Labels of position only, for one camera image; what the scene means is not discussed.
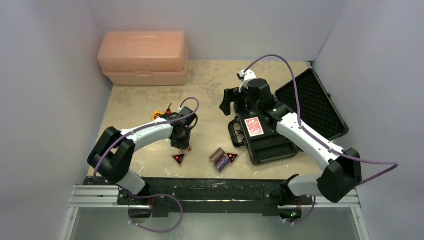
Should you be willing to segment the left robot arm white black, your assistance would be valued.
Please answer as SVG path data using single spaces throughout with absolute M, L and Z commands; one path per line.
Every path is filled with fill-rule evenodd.
M 192 123 L 197 120 L 196 113 L 184 107 L 135 128 L 108 127 L 89 154 L 87 163 L 110 184 L 127 190 L 132 201 L 142 205 L 148 201 L 149 191 L 145 181 L 130 169 L 134 153 L 162 140 L 170 140 L 173 148 L 188 149 Z

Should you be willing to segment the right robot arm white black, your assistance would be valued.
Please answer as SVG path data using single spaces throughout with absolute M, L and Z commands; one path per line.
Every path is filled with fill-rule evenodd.
M 295 174 L 285 180 L 280 191 L 284 202 L 292 204 L 301 196 L 311 195 L 338 203 L 362 182 L 361 164 L 353 160 L 359 153 L 353 148 L 344 150 L 305 124 L 299 114 L 276 99 L 265 79 L 249 79 L 240 87 L 225 89 L 219 108 L 226 116 L 231 113 L 231 103 L 254 113 L 272 131 L 309 155 L 322 170 L 321 174 Z

